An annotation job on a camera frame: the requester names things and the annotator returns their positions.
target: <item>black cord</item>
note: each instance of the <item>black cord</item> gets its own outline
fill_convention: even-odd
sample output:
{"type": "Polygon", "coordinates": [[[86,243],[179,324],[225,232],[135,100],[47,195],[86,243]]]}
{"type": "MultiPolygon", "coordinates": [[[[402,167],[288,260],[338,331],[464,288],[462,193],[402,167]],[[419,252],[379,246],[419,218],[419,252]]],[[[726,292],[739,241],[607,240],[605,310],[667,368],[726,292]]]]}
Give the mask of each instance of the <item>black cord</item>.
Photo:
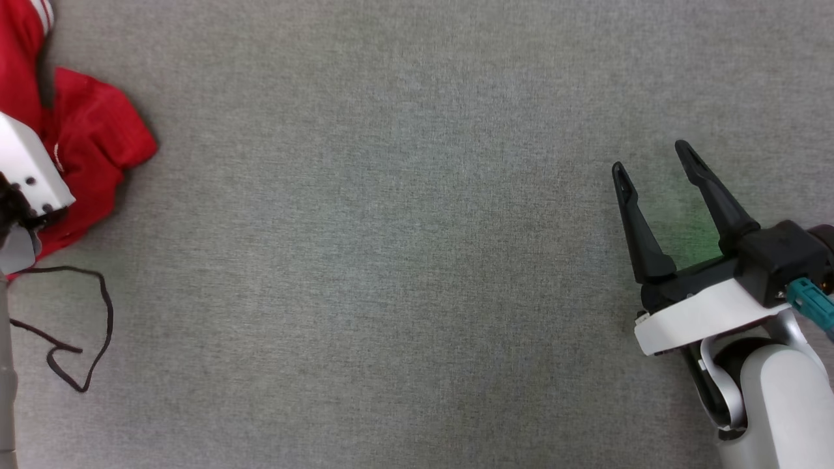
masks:
{"type": "Polygon", "coordinates": [[[75,380],[67,374],[66,371],[58,365],[55,361],[55,352],[58,350],[65,350],[72,353],[81,353],[83,350],[77,347],[73,347],[72,345],[65,344],[58,339],[55,339],[51,335],[39,330],[36,327],[32,327],[26,323],[22,323],[19,320],[10,319],[9,322],[12,323],[13,326],[19,327],[21,329],[28,330],[33,334],[37,334],[43,339],[47,340],[52,345],[55,345],[49,353],[47,353],[47,364],[52,371],[55,372],[56,375],[60,376],[62,380],[66,381],[67,384],[73,387],[75,391],[78,392],[87,392],[87,389],[90,388],[90,380],[93,379],[93,370],[95,369],[98,361],[101,360],[102,355],[104,352],[107,351],[108,346],[110,346],[110,339],[113,337],[113,302],[110,300],[110,294],[107,292],[107,286],[104,283],[104,275],[100,272],[96,272],[95,270],[85,270],[79,269],[78,267],[72,267],[71,265],[60,265],[59,267],[32,267],[26,270],[21,270],[20,274],[47,274],[50,272],[62,272],[62,271],[70,271],[70,272],[77,272],[79,274],[84,275],[91,275],[98,279],[98,284],[101,285],[101,293],[102,293],[102,300],[104,300],[104,304],[107,306],[107,334],[104,338],[104,345],[102,345],[101,350],[98,351],[98,355],[96,355],[96,359],[93,360],[93,364],[90,366],[90,370],[87,372],[87,380],[84,382],[84,386],[79,386],[75,380]]]}

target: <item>teal connector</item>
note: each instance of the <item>teal connector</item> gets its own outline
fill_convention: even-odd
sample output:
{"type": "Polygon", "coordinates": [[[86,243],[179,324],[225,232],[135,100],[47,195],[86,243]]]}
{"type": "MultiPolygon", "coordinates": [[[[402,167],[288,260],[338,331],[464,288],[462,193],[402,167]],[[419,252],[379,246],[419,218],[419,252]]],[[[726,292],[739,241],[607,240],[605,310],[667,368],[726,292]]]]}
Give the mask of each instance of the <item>teal connector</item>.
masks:
{"type": "Polygon", "coordinates": [[[834,301],[809,279],[792,281],[787,286],[787,302],[806,318],[814,321],[834,342],[834,301]]]}

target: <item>white stripe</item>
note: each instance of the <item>white stripe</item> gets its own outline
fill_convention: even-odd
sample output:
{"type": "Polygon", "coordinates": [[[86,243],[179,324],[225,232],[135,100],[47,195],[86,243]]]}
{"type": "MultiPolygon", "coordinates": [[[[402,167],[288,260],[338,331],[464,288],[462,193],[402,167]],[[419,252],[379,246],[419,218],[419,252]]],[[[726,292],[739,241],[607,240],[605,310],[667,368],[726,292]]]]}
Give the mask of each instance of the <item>white stripe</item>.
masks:
{"type": "Polygon", "coordinates": [[[43,10],[43,5],[41,4],[41,0],[29,0],[32,3],[32,6],[35,7],[35,11],[38,12],[38,16],[41,18],[41,25],[43,26],[43,35],[46,36],[49,33],[49,23],[47,21],[47,13],[43,10]]]}
{"type": "Polygon", "coordinates": [[[61,160],[58,159],[58,144],[55,144],[55,149],[53,150],[53,154],[55,155],[55,166],[58,167],[58,171],[63,173],[63,164],[61,164],[61,160]]]}
{"type": "Polygon", "coordinates": [[[52,2],[49,0],[43,0],[43,4],[47,6],[47,18],[49,18],[49,23],[53,28],[55,28],[55,12],[52,10],[52,2]]]}

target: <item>red jacket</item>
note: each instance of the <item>red jacket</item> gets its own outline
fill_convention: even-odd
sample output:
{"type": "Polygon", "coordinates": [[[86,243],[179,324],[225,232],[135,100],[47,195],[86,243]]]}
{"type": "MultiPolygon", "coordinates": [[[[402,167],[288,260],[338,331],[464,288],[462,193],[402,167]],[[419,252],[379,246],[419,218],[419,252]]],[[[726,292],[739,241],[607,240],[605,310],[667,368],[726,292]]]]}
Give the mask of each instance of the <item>red jacket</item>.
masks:
{"type": "Polygon", "coordinates": [[[94,78],[58,68],[53,108],[41,106],[35,63],[53,25],[48,0],[0,0],[0,111],[40,135],[76,199],[64,219],[38,235],[39,259],[107,216],[122,172],[157,151],[124,94],[94,78]]]}

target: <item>gray pole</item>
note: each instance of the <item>gray pole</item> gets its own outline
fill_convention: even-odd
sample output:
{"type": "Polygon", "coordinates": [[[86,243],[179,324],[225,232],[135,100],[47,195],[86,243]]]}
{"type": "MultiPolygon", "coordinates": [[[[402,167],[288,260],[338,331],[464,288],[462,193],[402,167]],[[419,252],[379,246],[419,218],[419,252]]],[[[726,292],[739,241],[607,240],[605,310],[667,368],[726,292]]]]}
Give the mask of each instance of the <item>gray pole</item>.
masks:
{"type": "Polygon", "coordinates": [[[0,469],[18,469],[18,456],[14,452],[14,398],[18,394],[18,374],[12,363],[7,287],[6,275],[0,275],[0,469]]]}

